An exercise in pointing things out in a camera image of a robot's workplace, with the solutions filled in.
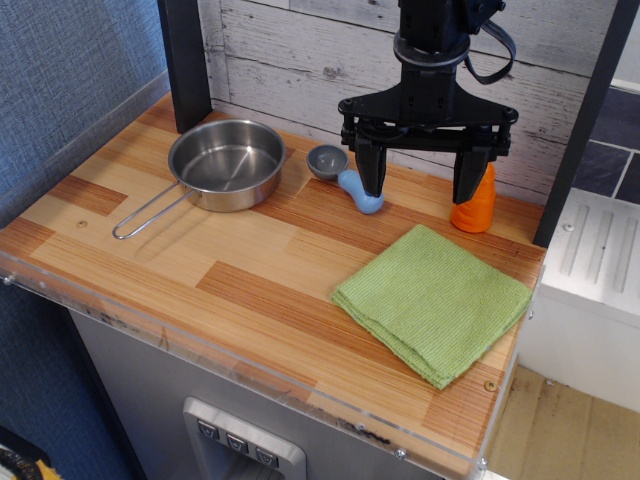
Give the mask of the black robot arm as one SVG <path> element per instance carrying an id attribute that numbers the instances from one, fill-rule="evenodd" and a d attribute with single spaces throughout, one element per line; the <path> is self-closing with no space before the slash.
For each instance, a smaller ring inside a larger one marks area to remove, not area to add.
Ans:
<path id="1" fill-rule="evenodd" d="M 492 16 L 502 1 L 402 1 L 393 50 L 397 85 L 340 101 L 341 141 L 354 152 L 366 194 L 383 193 L 390 149 L 452 153 L 452 201 L 471 200 L 488 165 L 508 155 L 515 109 L 466 92 L 457 68 L 473 68 L 471 38 L 486 32 L 516 55 L 511 36 Z"/>

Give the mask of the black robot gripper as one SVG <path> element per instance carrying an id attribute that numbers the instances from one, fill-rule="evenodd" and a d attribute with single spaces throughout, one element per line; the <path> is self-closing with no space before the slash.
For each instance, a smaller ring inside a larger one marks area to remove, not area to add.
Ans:
<path id="1" fill-rule="evenodd" d="M 382 195 L 388 149 L 456 155 L 453 202 L 470 201 L 489 162 L 509 154 L 518 112 L 477 97 L 457 82 L 457 68 L 469 68 L 467 49 L 427 52 L 396 49 L 397 85 L 339 102 L 341 142 L 355 153 L 364 191 Z"/>

